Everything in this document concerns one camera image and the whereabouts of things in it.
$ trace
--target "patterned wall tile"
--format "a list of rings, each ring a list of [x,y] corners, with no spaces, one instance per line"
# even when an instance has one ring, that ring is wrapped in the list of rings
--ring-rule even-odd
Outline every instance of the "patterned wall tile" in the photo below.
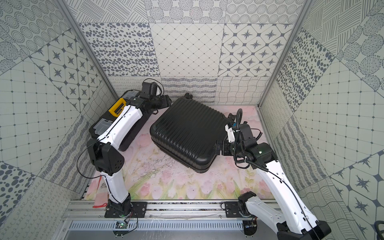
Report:
[[[79,112],[29,58],[0,82],[0,157],[37,174]]]
[[[82,193],[85,190],[87,179],[77,172],[76,162],[86,148],[87,141],[91,138],[88,132],[90,126],[91,124],[80,115],[38,176],[74,192]],[[87,152],[81,155],[78,166],[81,173],[86,176],[91,175],[94,171]]]
[[[229,0],[227,23],[295,23],[304,0]]]
[[[373,9],[348,39],[338,58],[384,97],[384,6]]]
[[[71,199],[79,194],[36,177],[1,226],[2,239],[51,239]]]
[[[335,173],[384,149],[384,100],[337,59],[295,112],[325,169]]]
[[[217,78],[161,78],[161,82],[173,102],[190,93],[196,101],[215,103]]]
[[[273,81],[261,111],[270,137],[274,140],[293,114],[276,81]]]
[[[147,22],[144,0],[66,0],[79,23]]]
[[[300,31],[276,79],[293,111],[296,111],[333,59],[334,56],[306,30]]]
[[[381,220],[377,212],[384,206],[384,151],[379,151],[331,175],[336,189],[358,222],[361,233],[372,236],[373,223]]]
[[[71,30],[56,37],[30,58],[78,111],[83,110],[102,81]]]
[[[6,72],[26,57],[27,54],[0,26],[0,74]]]
[[[219,76],[270,77],[292,24],[224,24]]]
[[[227,0],[144,0],[150,23],[224,23]]]
[[[81,114],[92,125],[104,112],[115,104],[116,100],[104,82],[101,82]]]
[[[294,115],[274,143],[281,165],[296,191],[328,177]]]
[[[70,28],[51,0],[2,1],[1,9],[0,26],[27,55]]]
[[[23,194],[28,190],[35,179],[35,175],[25,172],[12,165],[0,162],[1,195],[0,202],[0,229],[2,229],[7,217],[20,203]]]
[[[141,90],[142,83],[147,78],[153,78],[161,82],[160,77],[109,77],[109,81],[112,83],[113,88],[117,92],[118,96],[121,96],[125,91],[134,89]]]
[[[303,28],[328,51],[338,54],[377,0],[318,0]]]
[[[331,234],[325,239],[364,239],[364,235],[339,196],[331,179],[323,179],[298,192],[317,219],[328,222]]]
[[[151,23],[161,76],[217,76],[222,24]]]
[[[268,81],[267,77],[218,77],[215,104],[256,104]]]
[[[80,26],[108,76],[159,75],[149,24],[83,23]]]

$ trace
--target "floral tablecloth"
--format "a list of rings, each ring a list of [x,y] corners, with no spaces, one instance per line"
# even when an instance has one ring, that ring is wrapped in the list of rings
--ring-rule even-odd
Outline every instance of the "floral tablecloth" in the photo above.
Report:
[[[242,121],[248,121],[251,128],[262,126],[254,106],[212,106],[225,116],[236,114],[243,109]],[[196,173],[170,156],[163,153],[149,135],[149,128],[166,109],[152,115],[140,130],[129,148],[122,152],[125,158],[123,167],[124,182],[132,199],[236,199],[240,194],[253,191],[261,199],[272,199],[266,183],[252,168],[240,169],[234,164],[233,157],[217,156],[209,170]],[[259,142],[266,142],[264,135]],[[93,179],[85,200],[106,198],[105,194],[96,194],[104,180]]]

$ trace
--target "black cable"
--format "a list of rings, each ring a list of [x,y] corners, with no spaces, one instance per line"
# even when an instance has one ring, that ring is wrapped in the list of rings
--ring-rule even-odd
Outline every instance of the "black cable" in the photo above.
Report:
[[[381,220],[376,221],[375,224],[374,224],[374,227],[375,227],[375,231],[377,233],[377,237],[380,240],[384,240],[384,237],[383,237],[384,231],[380,231],[380,229],[379,229],[379,225],[380,224],[384,224],[384,221],[381,221]]]
[[[258,128],[251,128],[251,129],[259,130],[259,135],[256,137],[256,141],[259,140],[262,137],[263,133]]]
[[[136,214],[136,227],[134,229],[132,229],[132,230],[129,230],[127,233],[130,233],[131,231],[135,230],[139,226],[139,217],[137,216],[137,213],[136,213],[135,209],[134,208],[132,208],[132,209],[133,209],[133,212]]]
[[[299,205],[299,207],[300,207],[300,209],[301,209],[301,213],[304,215],[304,218],[307,220],[309,226],[311,227],[311,229],[312,229],[313,232],[315,233],[315,235],[316,235],[316,237],[318,238],[318,240],[320,240],[320,238],[319,238],[319,236],[317,235],[316,231],[313,229],[312,225],[310,224],[309,220],[307,219],[307,216],[305,215],[304,210],[303,210],[303,208],[301,207],[299,200],[297,199],[297,197],[296,197],[296,195],[294,194],[294,192],[292,191],[292,189],[288,186],[288,184],[287,184],[285,181],[283,181],[280,177],[278,177],[276,174],[274,174],[273,172],[269,171],[268,168],[262,167],[262,166],[260,166],[260,165],[258,165],[258,164],[256,164],[256,163],[254,163],[254,162],[251,162],[251,161],[249,161],[249,162],[247,162],[247,163],[249,163],[249,164],[251,164],[252,166],[255,166],[256,168],[259,168],[259,169],[261,169],[261,170],[263,170],[263,171],[265,171],[265,172],[269,172],[270,174],[272,174],[272,175],[274,175],[275,177],[277,177],[277,178],[280,180],[280,182],[284,183],[284,184],[287,186],[287,188],[291,191],[292,195],[295,197],[296,202],[297,202],[297,204]]]
[[[164,86],[163,86],[163,84],[161,83],[161,82],[159,82],[159,81],[157,81],[156,79],[153,79],[153,78],[146,78],[146,79],[144,79],[144,81],[143,82],[145,82],[146,80],[148,80],[148,79],[150,79],[150,80],[153,80],[153,81],[156,81],[156,82],[158,82],[158,83],[160,83],[160,85],[163,87],[163,94],[161,95],[161,96],[163,96],[164,95],[164,92],[165,92],[165,89],[164,89]]]

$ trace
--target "dotted pattern tile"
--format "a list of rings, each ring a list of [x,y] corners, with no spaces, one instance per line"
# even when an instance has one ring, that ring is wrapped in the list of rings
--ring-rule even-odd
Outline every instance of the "dotted pattern tile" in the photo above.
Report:
[[[79,194],[36,177],[17,209],[0,227],[3,239],[51,239],[65,207],[78,198]]]
[[[384,99],[334,61],[295,112],[329,173],[384,149]]]
[[[217,76],[223,25],[151,23],[161,76]]]
[[[78,111],[83,110],[102,81],[71,30],[30,58]]]
[[[51,0],[2,1],[0,9],[0,27],[27,55],[70,28]]]
[[[144,0],[150,23],[224,23],[227,0]]]
[[[215,104],[256,104],[268,81],[266,77],[218,77]]]
[[[293,24],[224,24],[219,76],[270,77]]]
[[[296,111],[335,57],[301,29],[276,80],[292,111]]]
[[[21,50],[12,37],[0,27],[0,74],[25,59],[27,54]]]
[[[226,23],[295,23],[304,0],[229,0]]]
[[[0,85],[0,159],[38,174],[79,112],[29,58]]]
[[[108,76],[158,76],[147,23],[82,23],[80,27]]]
[[[28,190],[35,179],[35,175],[25,172],[12,165],[0,162],[0,229],[4,225],[7,217],[13,212],[20,203],[24,193]]]

